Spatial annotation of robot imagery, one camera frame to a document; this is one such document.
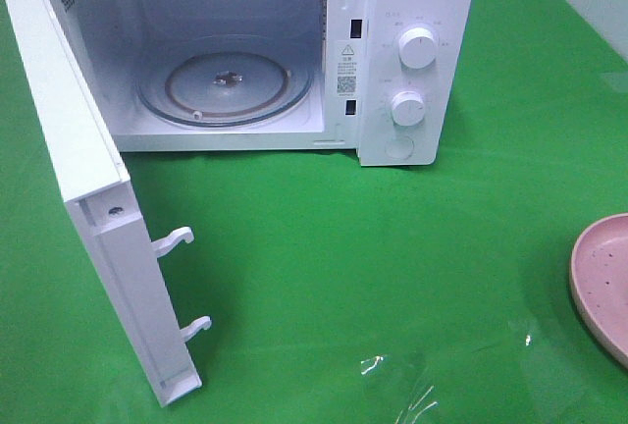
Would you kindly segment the green table cloth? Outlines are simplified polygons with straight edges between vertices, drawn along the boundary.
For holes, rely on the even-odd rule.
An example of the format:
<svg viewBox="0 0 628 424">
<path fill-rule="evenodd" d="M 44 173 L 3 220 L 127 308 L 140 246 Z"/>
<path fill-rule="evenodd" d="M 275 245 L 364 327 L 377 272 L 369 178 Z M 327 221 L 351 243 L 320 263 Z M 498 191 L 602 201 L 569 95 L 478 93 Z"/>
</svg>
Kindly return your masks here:
<svg viewBox="0 0 628 424">
<path fill-rule="evenodd" d="M 153 395 L 61 200 L 1 21 L 5 423 L 623 423 L 568 286 L 627 208 L 627 66 L 563 0 L 473 0 L 437 162 L 129 154 L 202 387 Z"/>
</svg>

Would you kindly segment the white microwave door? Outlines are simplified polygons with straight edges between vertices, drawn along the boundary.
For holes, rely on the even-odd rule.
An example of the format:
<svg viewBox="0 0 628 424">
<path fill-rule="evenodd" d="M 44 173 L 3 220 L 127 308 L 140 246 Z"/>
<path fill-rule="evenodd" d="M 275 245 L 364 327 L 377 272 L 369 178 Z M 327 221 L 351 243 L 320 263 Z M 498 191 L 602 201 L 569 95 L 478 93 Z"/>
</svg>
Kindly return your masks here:
<svg viewBox="0 0 628 424">
<path fill-rule="evenodd" d="M 6 0 L 57 183 L 98 277 L 161 405 L 202 384 L 186 343 L 212 321 L 178 323 L 159 258 L 189 227 L 151 239 L 131 177 L 59 21 L 61 0 Z"/>
</svg>

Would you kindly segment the white microwave knob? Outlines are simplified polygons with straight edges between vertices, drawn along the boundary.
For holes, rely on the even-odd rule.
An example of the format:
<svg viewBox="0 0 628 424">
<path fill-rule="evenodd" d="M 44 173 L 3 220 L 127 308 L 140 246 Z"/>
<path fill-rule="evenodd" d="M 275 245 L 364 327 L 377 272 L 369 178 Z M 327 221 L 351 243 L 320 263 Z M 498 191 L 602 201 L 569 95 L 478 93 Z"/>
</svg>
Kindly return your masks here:
<svg viewBox="0 0 628 424">
<path fill-rule="evenodd" d="M 409 28 L 398 39 L 399 59 L 409 69 L 419 70 L 431 65 L 437 50 L 435 34 L 424 26 Z"/>
<path fill-rule="evenodd" d="M 392 99 L 392 120 L 401 127 L 419 125 L 426 113 L 423 97 L 415 91 L 403 91 Z"/>
</svg>

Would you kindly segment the pink speckled plate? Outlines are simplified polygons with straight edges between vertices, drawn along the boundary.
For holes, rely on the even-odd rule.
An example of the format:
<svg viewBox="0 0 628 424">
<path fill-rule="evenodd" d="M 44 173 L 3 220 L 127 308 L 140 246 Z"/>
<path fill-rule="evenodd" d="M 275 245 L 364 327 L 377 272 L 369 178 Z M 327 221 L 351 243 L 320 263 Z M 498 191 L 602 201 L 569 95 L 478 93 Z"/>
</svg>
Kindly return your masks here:
<svg viewBox="0 0 628 424">
<path fill-rule="evenodd" d="M 627 215 L 615 214 L 587 227 L 570 259 L 576 308 L 600 345 L 627 364 Z"/>
</svg>

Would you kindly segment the white microwave oven body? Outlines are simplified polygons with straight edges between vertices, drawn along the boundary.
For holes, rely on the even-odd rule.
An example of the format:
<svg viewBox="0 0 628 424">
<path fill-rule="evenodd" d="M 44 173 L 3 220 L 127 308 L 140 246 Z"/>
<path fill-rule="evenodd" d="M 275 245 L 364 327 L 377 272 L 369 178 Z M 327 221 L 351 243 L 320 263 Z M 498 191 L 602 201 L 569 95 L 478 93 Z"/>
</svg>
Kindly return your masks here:
<svg viewBox="0 0 628 424">
<path fill-rule="evenodd" d="M 119 151 L 352 149 L 364 166 L 425 165 L 436 158 L 471 0 L 61 0 L 59 21 Z M 436 36 L 435 61 L 404 66 L 409 28 Z M 320 58 L 309 91 L 284 113 L 253 124 L 202 128 L 171 122 L 141 101 L 148 53 L 215 35 L 298 43 Z M 419 93 L 423 121 L 393 122 L 393 98 Z M 386 143 L 414 142 L 405 160 Z"/>
</svg>

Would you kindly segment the round white door-release button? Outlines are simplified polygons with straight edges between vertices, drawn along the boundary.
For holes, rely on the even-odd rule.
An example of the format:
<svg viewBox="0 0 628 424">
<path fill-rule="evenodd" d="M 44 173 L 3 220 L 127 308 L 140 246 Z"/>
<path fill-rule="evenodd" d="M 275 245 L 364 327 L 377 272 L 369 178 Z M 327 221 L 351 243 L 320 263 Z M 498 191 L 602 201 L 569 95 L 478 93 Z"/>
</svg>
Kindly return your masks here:
<svg viewBox="0 0 628 424">
<path fill-rule="evenodd" d="M 385 145 L 386 154 L 396 160 L 405 160 L 414 152 L 414 142 L 408 136 L 399 136 L 389 140 Z"/>
</svg>

